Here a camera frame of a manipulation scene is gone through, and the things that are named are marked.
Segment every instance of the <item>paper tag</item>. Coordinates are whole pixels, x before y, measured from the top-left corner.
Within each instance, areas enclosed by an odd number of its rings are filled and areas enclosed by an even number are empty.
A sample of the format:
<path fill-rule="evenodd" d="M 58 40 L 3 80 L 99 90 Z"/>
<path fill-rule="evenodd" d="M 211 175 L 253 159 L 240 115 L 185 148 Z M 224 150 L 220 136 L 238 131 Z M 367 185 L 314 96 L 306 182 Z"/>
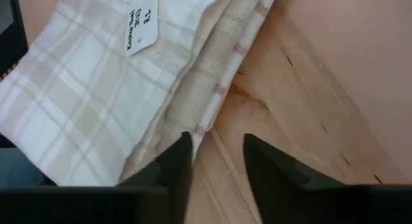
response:
<path fill-rule="evenodd" d="M 157 9 L 158 0 L 134 0 L 130 4 L 125 35 L 126 57 L 157 40 Z"/>

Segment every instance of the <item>plaid fabric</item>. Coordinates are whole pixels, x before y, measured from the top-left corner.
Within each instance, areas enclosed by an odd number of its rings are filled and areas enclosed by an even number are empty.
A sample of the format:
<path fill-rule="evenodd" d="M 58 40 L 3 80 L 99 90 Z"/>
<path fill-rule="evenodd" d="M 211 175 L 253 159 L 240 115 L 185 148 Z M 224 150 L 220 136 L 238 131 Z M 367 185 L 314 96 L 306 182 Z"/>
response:
<path fill-rule="evenodd" d="M 127 159 L 122 179 L 130 177 L 190 131 L 194 156 L 216 118 L 228 88 L 246 57 L 274 0 L 232 0 L 193 67 L 183 77 L 164 116 Z"/>
<path fill-rule="evenodd" d="M 196 60 L 217 20 L 203 14 L 220 0 L 159 0 L 158 40 L 125 58 L 131 1 L 61 0 L 0 84 L 0 132 L 59 185 L 118 182 Z"/>

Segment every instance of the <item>folded cloth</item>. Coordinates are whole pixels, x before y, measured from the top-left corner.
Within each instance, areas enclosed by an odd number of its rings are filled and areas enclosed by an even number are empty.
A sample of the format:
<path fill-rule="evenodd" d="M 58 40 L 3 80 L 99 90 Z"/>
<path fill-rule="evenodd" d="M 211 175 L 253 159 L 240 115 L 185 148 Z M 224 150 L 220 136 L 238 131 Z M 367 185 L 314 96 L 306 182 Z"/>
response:
<path fill-rule="evenodd" d="M 220 16 L 204 13 L 221 0 L 158 0 L 157 41 L 126 58 L 132 1 L 61 0 L 0 84 L 0 132 L 58 185 L 117 184 Z"/>
<path fill-rule="evenodd" d="M 140 143 L 127 159 L 122 180 L 190 131 L 194 151 L 216 118 L 233 77 L 258 34 L 274 0 L 232 0 L 207 40 L 194 66 L 186 74 L 167 108 L 158 117 L 152 139 Z"/>

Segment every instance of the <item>light wood table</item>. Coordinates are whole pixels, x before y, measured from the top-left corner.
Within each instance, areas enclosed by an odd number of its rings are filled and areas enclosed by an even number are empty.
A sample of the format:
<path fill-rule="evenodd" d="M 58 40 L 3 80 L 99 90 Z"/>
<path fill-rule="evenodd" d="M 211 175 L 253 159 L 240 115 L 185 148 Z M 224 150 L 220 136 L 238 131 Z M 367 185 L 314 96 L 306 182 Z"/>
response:
<path fill-rule="evenodd" d="M 21 0 L 29 42 L 56 0 Z M 187 223 L 260 223 L 252 133 L 348 184 L 410 183 L 412 0 L 277 0 L 194 164 Z"/>

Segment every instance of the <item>black object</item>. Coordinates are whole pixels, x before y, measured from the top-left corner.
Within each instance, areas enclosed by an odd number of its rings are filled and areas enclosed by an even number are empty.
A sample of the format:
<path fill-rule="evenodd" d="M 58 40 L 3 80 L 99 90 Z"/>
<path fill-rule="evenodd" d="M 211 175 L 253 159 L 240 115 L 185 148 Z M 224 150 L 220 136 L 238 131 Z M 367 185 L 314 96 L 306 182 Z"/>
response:
<path fill-rule="evenodd" d="M 19 0 L 8 0 L 12 10 L 13 23 L 0 33 L 0 77 L 28 51 L 26 33 L 19 7 Z"/>
<path fill-rule="evenodd" d="M 344 186 L 253 135 L 243 151 L 263 224 L 412 223 L 411 186 Z"/>
<path fill-rule="evenodd" d="M 0 223 L 183 223 L 192 180 L 191 160 L 191 137 L 184 133 L 118 187 L 2 190 Z"/>

